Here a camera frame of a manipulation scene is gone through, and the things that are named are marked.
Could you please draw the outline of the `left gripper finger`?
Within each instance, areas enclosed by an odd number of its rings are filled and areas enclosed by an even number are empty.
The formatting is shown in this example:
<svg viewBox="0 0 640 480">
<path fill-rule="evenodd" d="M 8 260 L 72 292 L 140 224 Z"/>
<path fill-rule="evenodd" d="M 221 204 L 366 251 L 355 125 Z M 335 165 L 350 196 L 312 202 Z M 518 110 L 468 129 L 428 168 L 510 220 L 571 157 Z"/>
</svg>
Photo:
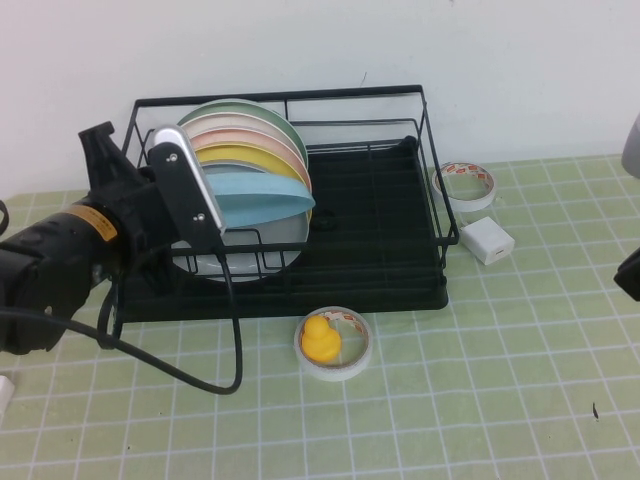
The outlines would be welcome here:
<svg viewBox="0 0 640 480">
<path fill-rule="evenodd" d="M 165 296 L 173 293 L 174 264 L 169 247 L 153 251 L 144 257 L 142 277 L 155 295 Z"/>
<path fill-rule="evenodd" d="M 135 168 L 111 138 L 114 131 L 113 124 L 107 121 L 78 134 L 91 200 L 125 198 L 135 191 Z"/>
</svg>

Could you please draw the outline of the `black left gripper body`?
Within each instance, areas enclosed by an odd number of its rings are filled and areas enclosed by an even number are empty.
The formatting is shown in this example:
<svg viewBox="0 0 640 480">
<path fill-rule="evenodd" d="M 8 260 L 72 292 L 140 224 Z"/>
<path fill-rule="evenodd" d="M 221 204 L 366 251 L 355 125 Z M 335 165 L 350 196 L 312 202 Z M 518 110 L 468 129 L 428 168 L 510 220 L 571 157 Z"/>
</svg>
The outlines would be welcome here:
<svg viewBox="0 0 640 480">
<path fill-rule="evenodd" d="M 142 261 L 169 248 L 174 227 L 150 167 L 116 171 L 107 199 L 124 234 L 128 261 Z"/>
</svg>

